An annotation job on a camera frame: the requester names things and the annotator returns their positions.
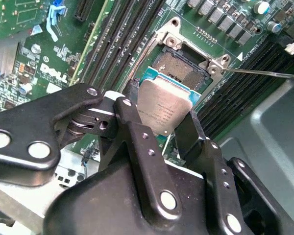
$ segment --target white connector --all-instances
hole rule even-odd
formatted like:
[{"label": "white connector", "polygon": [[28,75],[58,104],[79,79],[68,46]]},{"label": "white connector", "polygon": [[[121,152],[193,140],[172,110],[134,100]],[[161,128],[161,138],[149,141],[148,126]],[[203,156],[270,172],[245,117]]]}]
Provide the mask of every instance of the white connector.
[{"label": "white connector", "polygon": [[294,43],[288,44],[284,49],[288,54],[294,55]]}]

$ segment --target capacitor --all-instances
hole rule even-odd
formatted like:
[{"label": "capacitor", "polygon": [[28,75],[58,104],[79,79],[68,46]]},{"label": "capacitor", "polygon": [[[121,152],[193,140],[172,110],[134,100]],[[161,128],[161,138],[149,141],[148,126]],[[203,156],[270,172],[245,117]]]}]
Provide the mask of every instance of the capacitor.
[{"label": "capacitor", "polygon": [[267,24],[267,30],[269,30],[272,33],[278,33],[280,32],[282,29],[282,25],[280,25],[279,23],[276,23],[274,21],[270,21]]},{"label": "capacitor", "polygon": [[33,52],[34,54],[40,54],[41,52],[41,48],[38,44],[33,44],[31,46],[31,52]]},{"label": "capacitor", "polygon": [[33,89],[32,85],[30,83],[24,84],[19,88],[19,92],[22,95],[27,95],[28,93],[31,92]]},{"label": "capacitor", "polygon": [[259,1],[254,6],[254,12],[259,15],[263,15],[269,11],[270,5],[266,1]]}]

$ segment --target white label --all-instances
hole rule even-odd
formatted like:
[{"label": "white label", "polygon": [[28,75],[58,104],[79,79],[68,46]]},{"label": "white label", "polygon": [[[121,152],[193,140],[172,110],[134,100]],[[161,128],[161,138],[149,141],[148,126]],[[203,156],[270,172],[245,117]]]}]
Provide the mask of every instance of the white label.
[{"label": "white label", "polygon": [[60,80],[61,82],[64,82],[64,83],[68,82],[67,76],[65,74],[61,77],[61,72],[58,72],[53,68],[49,68],[49,66],[44,63],[41,63],[40,71],[48,73],[51,77],[55,77],[56,79]]},{"label": "white label", "polygon": [[49,84],[48,84],[48,86],[47,86],[47,90],[46,90],[46,92],[47,92],[48,94],[50,94],[50,93],[58,92],[59,90],[61,90],[60,87],[58,87],[58,86],[52,84],[51,82],[49,82]]}]

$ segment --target black lever arm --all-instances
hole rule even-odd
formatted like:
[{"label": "black lever arm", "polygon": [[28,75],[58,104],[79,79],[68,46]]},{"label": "black lever arm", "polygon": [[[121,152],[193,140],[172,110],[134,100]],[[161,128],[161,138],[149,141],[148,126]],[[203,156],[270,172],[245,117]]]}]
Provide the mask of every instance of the black lever arm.
[{"label": "black lever arm", "polygon": [[60,161],[56,131],[66,129],[70,115],[101,101],[94,88],[77,84],[0,113],[0,180],[48,182]]}]

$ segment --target small screw hole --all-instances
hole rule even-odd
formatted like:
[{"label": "small screw hole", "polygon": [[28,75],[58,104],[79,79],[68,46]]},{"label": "small screw hole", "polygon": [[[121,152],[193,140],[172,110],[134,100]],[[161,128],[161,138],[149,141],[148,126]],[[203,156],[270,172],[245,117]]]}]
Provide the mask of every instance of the small screw hole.
[{"label": "small screw hole", "polygon": [[108,127],[108,123],[106,121],[102,121],[99,123],[99,129],[100,130],[105,130]]},{"label": "small screw hole", "polygon": [[175,27],[177,27],[177,26],[178,26],[178,21],[177,21],[177,20],[173,20],[173,21],[172,21],[172,24],[173,24]]}]

